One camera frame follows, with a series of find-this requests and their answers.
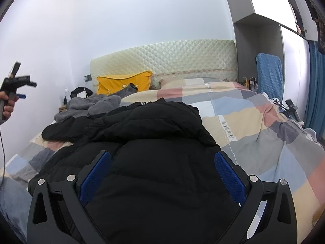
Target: blue chair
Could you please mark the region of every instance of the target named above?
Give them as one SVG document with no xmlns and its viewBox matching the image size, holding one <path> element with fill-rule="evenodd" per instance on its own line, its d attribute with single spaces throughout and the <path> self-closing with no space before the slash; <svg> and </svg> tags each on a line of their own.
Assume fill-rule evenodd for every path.
<svg viewBox="0 0 325 244">
<path fill-rule="evenodd" d="M 279 57 L 259 53 L 256 57 L 258 93 L 267 93 L 270 99 L 283 98 L 282 64 Z"/>
</svg>

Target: headboard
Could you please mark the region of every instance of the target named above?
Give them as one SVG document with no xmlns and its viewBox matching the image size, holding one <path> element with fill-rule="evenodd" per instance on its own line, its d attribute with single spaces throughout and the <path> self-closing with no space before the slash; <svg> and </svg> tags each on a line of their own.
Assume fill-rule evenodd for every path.
<svg viewBox="0 0 325 244">
<path fill-rule="evenodd" d="M 237 51 L 233 40 L 199 39 L 161 42 L 114 52 L 90 62 L 94 89 L 97 76 L 152 71 L 151 89 L 161 79 L 214 77 L 236 81 Z"/>
</svg>

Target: hand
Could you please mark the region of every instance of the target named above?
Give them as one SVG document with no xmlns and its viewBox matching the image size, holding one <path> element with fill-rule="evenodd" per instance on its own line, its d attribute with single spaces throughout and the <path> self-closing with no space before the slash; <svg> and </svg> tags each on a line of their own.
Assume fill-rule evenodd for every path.
<svg viewBox="0 0 325 244">
<path fill-rule="evenodd" d="M 6 95 L 5 92 L 0 92 L 0 99 L 3 100 L 8 100 L 9 97 Z M 17 102 L 19 99 L 18 96 L 16 96 L 16 98 L 14 100 L 9 100 L 8 101 L 8 105 L 6 105 L 4 107 L 4 112 L 3 115 L 8 119 L 11 116 L 11 113 L 14 111 L 14 106 L 15 106 L 15 102 Z"/>
</svg>

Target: yellow pillow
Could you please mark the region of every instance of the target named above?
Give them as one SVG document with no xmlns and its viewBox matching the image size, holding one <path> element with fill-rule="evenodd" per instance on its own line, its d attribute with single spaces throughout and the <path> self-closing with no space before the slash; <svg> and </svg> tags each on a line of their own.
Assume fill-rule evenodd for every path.
<svg viewBox="0 0 325 244">
<path fill-rule="evenodd" d="M 151 82 L 151 71 L 144 71 L 129 75 L 107 75 L 98 76 L 97 94 L 113 94 L 133 83 L 139 92 L 149 90 Z"/>
</svg>

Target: person's leg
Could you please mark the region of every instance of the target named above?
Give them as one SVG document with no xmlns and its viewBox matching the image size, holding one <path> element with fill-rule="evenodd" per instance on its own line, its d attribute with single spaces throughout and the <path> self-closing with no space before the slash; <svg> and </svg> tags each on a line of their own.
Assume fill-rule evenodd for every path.
<svg viewBox="0 0 325 244">
<path fill-rule="evenodd" d="M 27 241 L 27 221 L 31 195 L 15 180 L 4 177 L 0 190 L 0 212 L 19 239 Z"/>
</svg>

